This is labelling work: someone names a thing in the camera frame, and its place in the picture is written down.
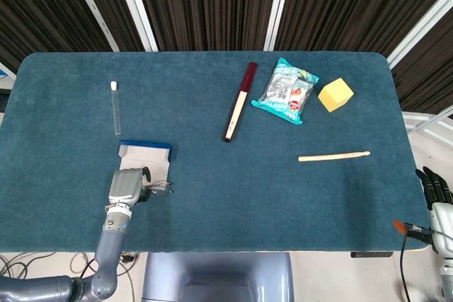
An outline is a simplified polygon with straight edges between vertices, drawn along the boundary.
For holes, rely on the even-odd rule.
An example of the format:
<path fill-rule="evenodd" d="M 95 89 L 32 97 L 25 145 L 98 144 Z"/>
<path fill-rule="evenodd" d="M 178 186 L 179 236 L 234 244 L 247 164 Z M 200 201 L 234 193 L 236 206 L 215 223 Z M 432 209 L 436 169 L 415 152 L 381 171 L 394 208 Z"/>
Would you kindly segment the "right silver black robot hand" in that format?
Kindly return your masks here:
<path fill-rule="evenodd" d="M 452 191 L 440 175 L 426 166 L 416 169 L 430 214 L 433 249 L 443 258 L 452 259 Z"/>

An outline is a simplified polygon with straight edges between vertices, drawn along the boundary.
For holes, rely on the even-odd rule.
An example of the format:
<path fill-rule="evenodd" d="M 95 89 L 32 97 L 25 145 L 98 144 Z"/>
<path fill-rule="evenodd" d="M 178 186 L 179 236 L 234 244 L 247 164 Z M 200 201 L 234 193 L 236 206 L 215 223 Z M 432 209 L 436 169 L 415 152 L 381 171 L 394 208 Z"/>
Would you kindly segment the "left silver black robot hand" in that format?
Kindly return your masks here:
<path fill-rule="evenodd" d="M 109 203 L 133 207 L 138 202 L 146 202 L 151 189 L 143 184 L 143 178 L 151 181 L 148 167 L 116 170 L 108 194 Z"/>

